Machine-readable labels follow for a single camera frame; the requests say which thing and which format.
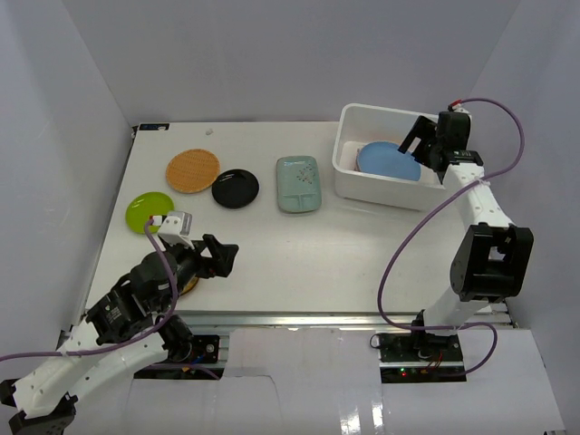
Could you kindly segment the blue round plate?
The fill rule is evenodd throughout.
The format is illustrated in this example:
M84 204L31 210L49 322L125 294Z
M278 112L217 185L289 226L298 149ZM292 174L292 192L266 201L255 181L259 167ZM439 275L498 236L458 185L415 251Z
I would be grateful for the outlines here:
M375 141L363 146L357 153L355 167L366 174L419 181L421 165L409 152L399 151L399 145Z

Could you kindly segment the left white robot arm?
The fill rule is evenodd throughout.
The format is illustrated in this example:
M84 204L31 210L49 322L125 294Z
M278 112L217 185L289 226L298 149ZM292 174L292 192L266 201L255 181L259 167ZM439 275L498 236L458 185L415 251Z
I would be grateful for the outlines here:
M227 277L239 250L212 235L190 244L154 243L88 310L68 339L20 379L1 383L1 402L15 408L13 434L62 434L76 405L107 385L151 365L193 366L205 358L198 339L175 314L195 279Z

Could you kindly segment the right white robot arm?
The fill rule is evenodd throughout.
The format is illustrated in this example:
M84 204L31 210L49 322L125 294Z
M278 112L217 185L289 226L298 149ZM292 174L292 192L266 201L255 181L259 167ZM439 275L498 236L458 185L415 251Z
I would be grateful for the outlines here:
M436 121L419 116L399 147L437 174L465 228L449 288L412 323L410 352L423 362L449 346L476 312L520 293L534 243L531 230L513 223L486 183L482 158L467 148L470 127L466 112L442 111Z

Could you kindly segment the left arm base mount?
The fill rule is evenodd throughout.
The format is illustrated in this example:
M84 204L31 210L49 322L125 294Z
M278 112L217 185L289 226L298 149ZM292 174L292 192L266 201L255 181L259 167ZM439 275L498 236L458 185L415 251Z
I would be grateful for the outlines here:
M223 373L218 368L220 337L216 334L196 334L190 344L169 357L169 362L191 377L218 380Z

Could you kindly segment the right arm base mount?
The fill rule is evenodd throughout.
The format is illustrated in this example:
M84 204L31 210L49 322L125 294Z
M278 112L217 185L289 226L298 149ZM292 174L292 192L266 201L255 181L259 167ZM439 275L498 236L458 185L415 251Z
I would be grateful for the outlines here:
M457 335L422 342L410 333L376 333L369 345L378 352L382 384L467 380Z

